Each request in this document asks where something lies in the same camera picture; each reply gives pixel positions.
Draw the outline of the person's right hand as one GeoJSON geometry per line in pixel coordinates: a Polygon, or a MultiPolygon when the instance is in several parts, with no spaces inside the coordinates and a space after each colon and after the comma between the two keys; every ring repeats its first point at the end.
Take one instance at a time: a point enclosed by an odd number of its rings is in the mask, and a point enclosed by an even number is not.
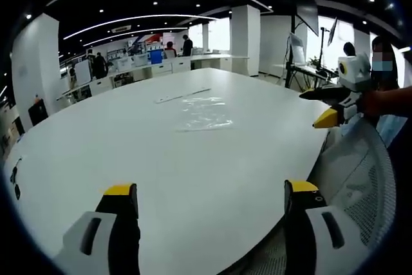
{"type": "Polygon", "coordinates": [[[362,95],[362,112],[367,116],[381,116],[390,113],[390,91],[369,91],[362,95]]]}

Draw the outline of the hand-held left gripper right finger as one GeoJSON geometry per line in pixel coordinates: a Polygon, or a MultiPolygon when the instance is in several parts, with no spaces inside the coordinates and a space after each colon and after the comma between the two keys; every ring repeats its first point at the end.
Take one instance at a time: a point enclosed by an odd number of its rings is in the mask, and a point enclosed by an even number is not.
{"type": "Polygon", "coordinates": [[[285,180],[286,274],[355,274],[370,255],[359,226],[310,182],[285,180]]]}

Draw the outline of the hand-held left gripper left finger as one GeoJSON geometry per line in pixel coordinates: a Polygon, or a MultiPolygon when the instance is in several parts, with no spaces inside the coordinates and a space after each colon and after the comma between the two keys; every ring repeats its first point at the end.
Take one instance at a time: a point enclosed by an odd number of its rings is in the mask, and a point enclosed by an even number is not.
{"type": "Polygon", "coordinates": [[[53,262],[65,274],[140,274],[137,186],[107,189],[64,234],[53,262]]]}

